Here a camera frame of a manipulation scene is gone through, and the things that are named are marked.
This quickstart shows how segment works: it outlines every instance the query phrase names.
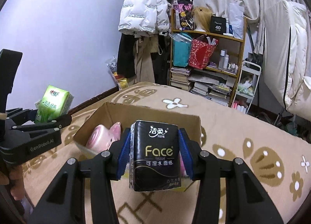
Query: white flower pattern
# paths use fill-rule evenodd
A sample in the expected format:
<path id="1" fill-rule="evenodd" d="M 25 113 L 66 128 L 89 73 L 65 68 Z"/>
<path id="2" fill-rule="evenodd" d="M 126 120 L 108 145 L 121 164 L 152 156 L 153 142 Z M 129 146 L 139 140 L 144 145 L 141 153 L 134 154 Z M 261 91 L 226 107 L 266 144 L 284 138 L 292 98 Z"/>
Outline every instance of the white flower pattern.
<path id="1" fill-rule="evenodd" d="M 306 161 L 304 156 L 302 156 L 301 167 L 304 167 L 306 169 L 307 173 L 308 173 L 308 167 L 309 166 L 310 166 L 310 163 L 308 161 Z"/>
<path id="2" fill-rule="evenodd" d="M 188 107 L 188 105 L 183 105 L 183 104 L 180 104 L 179 102 L 181 101 L 180 98 L 175 98 L 174 100 L 162 100 L 162 102 L 166 103 L 167 106 L 166 108 L 167 109 L 174 109 L 175 107 Z"/>

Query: finger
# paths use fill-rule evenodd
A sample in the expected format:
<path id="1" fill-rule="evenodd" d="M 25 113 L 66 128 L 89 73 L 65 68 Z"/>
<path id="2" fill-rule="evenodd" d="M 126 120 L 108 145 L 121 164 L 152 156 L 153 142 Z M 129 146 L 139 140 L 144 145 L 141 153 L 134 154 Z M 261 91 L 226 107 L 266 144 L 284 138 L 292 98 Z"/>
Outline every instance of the finger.
<path id="1" fill-rule="evenodd" d="M 18 179 L 14 183 L 15 185 L 11 189 L 11 194 L 15 200 L 22 200 L 25 197 L 24 180 Z"/>
<path id="2" fill-rule="evenodd" d="M 0 171 L 0 185 L 8 185 L 9 183 L 8 177 Z"/>
<path id="3" fill-rule="evenodd" d="M 17 180 L 23 178 L 23 168 L 21 165 L 13 167 L 9 173 L 11 180 Z"/>

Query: metal pivot bolt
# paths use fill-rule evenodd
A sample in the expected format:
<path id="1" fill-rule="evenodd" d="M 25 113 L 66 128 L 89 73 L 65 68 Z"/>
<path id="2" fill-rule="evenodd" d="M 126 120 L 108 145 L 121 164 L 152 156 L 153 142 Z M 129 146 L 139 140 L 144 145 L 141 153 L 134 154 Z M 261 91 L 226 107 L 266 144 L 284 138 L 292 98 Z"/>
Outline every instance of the metal pivot bolt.
<path id="1" fill-rule="evenodd" d="M 110 152 L 108 150 L 105 150 L 101 153 L 102 157 L 109 157 L 110 156 Z"/>
<path id="2" fill-rule="evenodd" d="M 235 161 L 235 163 L 237 163 L 237 164 L 242 164 L 242 163 L 244 163 L 243 160 L 242 160 L 242 158 L 239 158 L 239 157 L 236 158 L 234 161 Z"/>
<path id="3" fill-rule="evenodd" d="M 209 154 L 208 151 L 202 150 L 202 151 L 200 152 L 200 155 L 201 155 L 202 157 L 208 157 L 210 154 Z"/>
<path id="4" fill-rule="evenodd" d="M 67 160 L 67 163 L 70 164 L 70 165 L 74 164 L 75 162 L 76 162 L 76 159 L 74 159 L 74 158 L 69 158 Z"/>

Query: white down jacket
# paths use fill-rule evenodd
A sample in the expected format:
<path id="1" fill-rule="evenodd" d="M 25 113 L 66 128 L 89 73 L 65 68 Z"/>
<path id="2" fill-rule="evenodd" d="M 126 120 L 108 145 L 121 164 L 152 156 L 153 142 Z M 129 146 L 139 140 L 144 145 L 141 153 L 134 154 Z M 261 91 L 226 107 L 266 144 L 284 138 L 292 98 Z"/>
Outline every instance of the white down jacket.
<path id="1" fill-rule="evenodd" d="M 124 0 L 119 31 L 123 34 L 150 37 L 169 30 L 166 0 Z"/>

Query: tissue pack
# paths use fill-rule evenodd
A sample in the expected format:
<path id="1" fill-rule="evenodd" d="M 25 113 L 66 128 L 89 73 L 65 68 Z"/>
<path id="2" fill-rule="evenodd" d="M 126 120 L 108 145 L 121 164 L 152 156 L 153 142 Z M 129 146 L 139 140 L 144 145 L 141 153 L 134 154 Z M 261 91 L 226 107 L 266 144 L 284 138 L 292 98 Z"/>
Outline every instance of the tissue pack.
<path id="1" fill-rule="evenodd" d="M 73 96 L 65 91 L 49 85 L 41 101 L 36 105 L 38 112 L 35 123 L 48 122 L 68 113 Z"/>
<path id="2" fill-rule="evenodd" d="M 130 188 L 138 192 L 181 187 L 178 127 L 136 121 L 131 126 Z"/>

